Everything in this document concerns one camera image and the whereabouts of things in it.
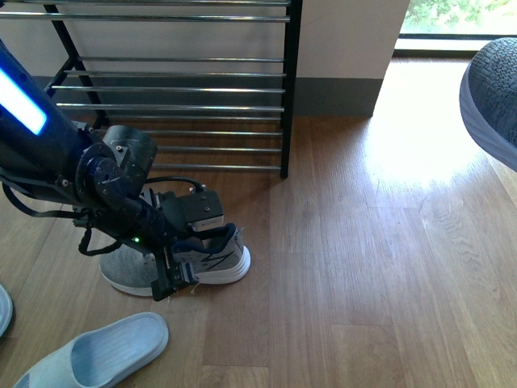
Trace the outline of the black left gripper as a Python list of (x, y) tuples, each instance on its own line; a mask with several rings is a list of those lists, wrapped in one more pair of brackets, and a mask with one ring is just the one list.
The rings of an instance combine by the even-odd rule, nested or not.
[(153, 300), (159, 302), (184, 286), (179, 264), (174, 261), (171, 246), (192, 235), (183, 202), (173, 193), (158, 193), (158, 207), (142, 198), (126, 196), (120, 206), (124, 230), (120, 242), (142, 253), (154, 253), (157, 278), (151, 283)]

